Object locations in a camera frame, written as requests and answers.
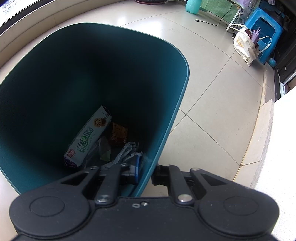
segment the tile floor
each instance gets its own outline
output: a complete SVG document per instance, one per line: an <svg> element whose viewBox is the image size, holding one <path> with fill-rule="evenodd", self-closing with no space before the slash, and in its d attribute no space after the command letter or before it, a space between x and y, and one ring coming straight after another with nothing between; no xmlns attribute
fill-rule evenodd
<svg viewBox="0 0 296 241"><path fill-rule="evenodd" d="M175 2L142 5L132 0L107 5L58 24L12 57L0 78L31 48L53 31L79 22L122 26L162 38L186 57L190 79L159 163L181 170L203 168L233 180L241 164L256 122L263 85L264 66L248 67L233 48L226 25L204 12L192 15ZM148 184L146 195L165 195L162 187Z"/></svg>

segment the blue plastic stool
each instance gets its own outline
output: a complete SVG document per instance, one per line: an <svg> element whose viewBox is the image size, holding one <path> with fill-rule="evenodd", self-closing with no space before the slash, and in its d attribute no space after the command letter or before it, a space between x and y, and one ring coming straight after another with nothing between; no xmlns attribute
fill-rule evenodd
<svg viewBox="0 0 296 241"><path fill-rule="evenodd" d="M259 38L270 36L272 39L271 45L264 52L259 54L259 61L265 64L270 53L275 48L279 37L283 31L283 28L266 12L261 8L257 7L253 14L247 19L245 23L246 27L252 30L257 30L259 27L261 29ZM269 38L258 41L259 50L263 50L266 45L270 42Z"/></svg>

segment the blue round object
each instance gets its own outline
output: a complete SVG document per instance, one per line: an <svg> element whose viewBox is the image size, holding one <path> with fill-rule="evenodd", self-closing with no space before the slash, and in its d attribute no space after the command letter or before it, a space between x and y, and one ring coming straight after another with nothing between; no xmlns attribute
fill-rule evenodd
<svg viewBox="0 0 296 241"><path fill-rule="evenodd" d="M271 67L275 68L275 67L276 67L276 61L275 61L275 59L270 58L270 59L268 60L268 64L269 64Z"/></svg>

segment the black cable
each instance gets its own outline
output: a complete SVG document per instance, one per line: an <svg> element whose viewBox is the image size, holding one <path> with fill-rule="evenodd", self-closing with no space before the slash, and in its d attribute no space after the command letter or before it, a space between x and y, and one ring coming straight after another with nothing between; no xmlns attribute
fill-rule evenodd
<svg viewBox="0 0 296 241"><path fill-rule="evenodd" d="M227 13L229 13L229 11L231 10L232 5L233 5L233 3L231 3L231 6L230 6L230 8L229 8L229 10L228 10ZM221 23L222 18L220 19L220 22L219 22L218 24L212 24L212 23L208 23L208 22L205 22L205 21L200 21L200 20L198 20L198 19L196 19L195 21L196 21L196 22L207 23L207 24L210 24L210 25L213 25L213 26L218 26L218 25Z"/></svg>

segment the trash can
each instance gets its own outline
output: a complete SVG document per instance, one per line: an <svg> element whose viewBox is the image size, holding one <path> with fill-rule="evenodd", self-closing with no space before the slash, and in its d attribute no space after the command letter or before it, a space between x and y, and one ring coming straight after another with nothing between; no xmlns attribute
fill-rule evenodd
<svg viewBox="0 0 296 241"><path fill-rule="evenodd" d="M142 140L144 190L189 78L170 43L126 28L79 23L35 46L0 85L0 167L19 193L73 172L63 155L101 106Z"/></svg>

